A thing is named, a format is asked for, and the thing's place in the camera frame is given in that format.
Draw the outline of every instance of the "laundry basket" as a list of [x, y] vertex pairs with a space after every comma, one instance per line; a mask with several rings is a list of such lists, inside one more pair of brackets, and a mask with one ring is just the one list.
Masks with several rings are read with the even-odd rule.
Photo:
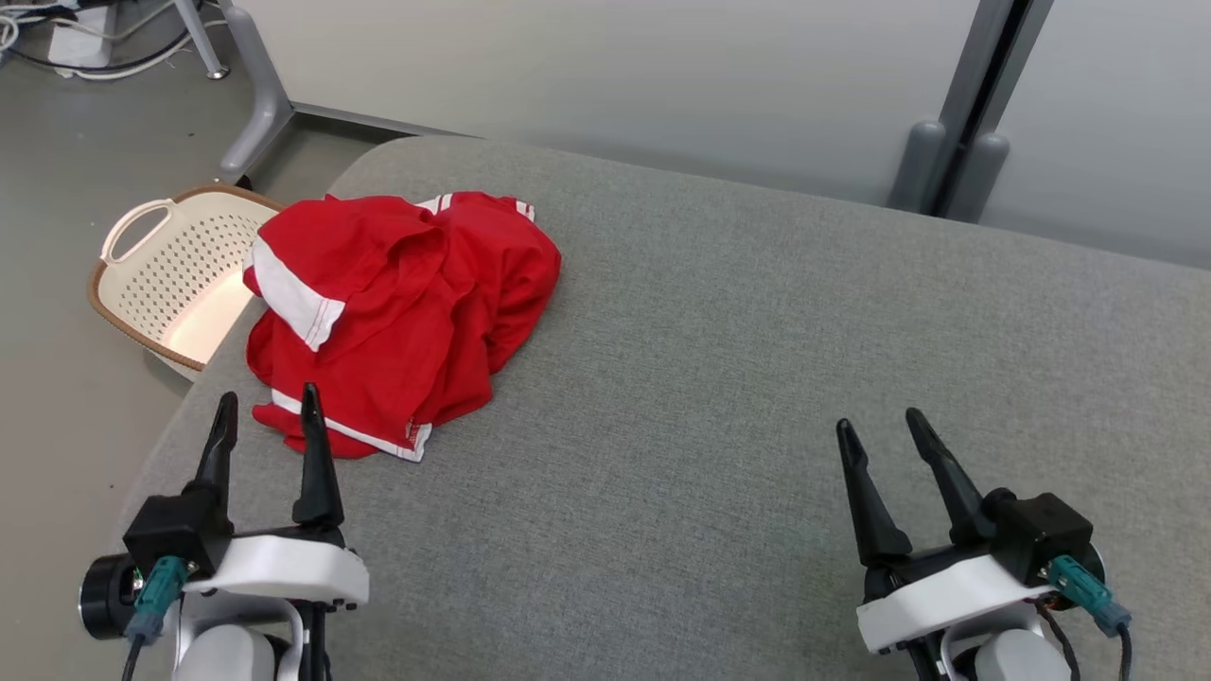
[[[220, 184], [137, 206], [105, 238], [88, 302], [194, 380], [252, 297], [241, 279], [245, 254], [260, 225], [282, 207]], [[114, 253], [122, 233], [157, 211], [165, 217], [147, 236]]]

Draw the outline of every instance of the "gray fabric tabletop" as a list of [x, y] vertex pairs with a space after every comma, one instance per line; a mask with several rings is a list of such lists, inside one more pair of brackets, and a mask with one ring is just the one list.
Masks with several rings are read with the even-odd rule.
[[[948, 522], [903, 411], [983, 490], [1092, 520], [1137, 679], [1211, 679], [1211, 274], [970, 224], [464, 138], [384, 144], [342, 198], [511, 194], [564, 256], [483, 410], [420, 464], [338, 462], [372, 605], [334, 679], [903, 679], [867, 654], [834, 423], [918, 549]], [[248, 414], [247, 310], [127, 504], [189, 479], [240, 394], [231, 515], [288, 522], [300, 460]], [[1085, 676], [1118, 641], [1061, 623]], [[166, 648], [140, 676], [166, 679]]]

